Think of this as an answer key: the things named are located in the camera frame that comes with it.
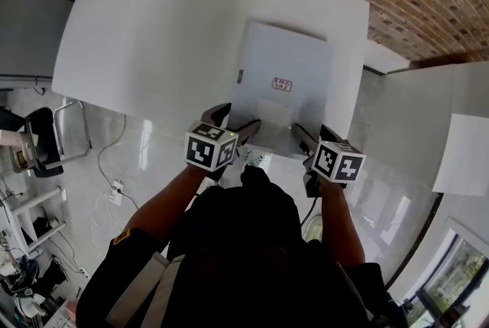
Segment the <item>black and white marker cube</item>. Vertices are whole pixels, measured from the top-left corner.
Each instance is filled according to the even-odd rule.
[[[185,137],[185,161],[211,172],[235,156],[238,134],[203,122],[194,122]]]
[[[321,141],[313,170],[333,183],[353,183],[364,166],[365,155],[346,143]]]

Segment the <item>printed label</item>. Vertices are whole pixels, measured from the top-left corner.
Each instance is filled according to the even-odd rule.
[[[283,80],[282,78],[274,78],[272,81],[272,87],[283,92],[289,92],[292,90],[292,81]]]

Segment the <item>gray wall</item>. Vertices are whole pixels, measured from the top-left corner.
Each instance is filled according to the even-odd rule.
[[[0,0],[0,75],[53,76],[69,0]]]
[[[382,76],[365,154],[432,187],[449,133],[452,83],[445,66]]]

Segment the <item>sleeve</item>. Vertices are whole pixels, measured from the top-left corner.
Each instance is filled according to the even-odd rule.
[[[76,325],[104,326],[105,318],[128,285],[157,250],[153,238],[129,229],[114,238],[104,261],[86,285],[76,308]]]
[[[377,263],[365,263],[345,269],[355,285],[365,307],[375,316],[385,316],[391,326],[407,328],[406,315],[385,290],[381,267]]]

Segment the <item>yellow patch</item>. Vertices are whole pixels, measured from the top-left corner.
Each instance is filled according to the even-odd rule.
[[[131,235],[131,230],[126,230],[125,232],[123,232],[121,235],[118,235],[117,237],[115,237],[113,240],[112,240],[112,244],[113,245],[117,245],[120,241],[122,241],[123,239],[126,239],[127,237],[129,237]]]

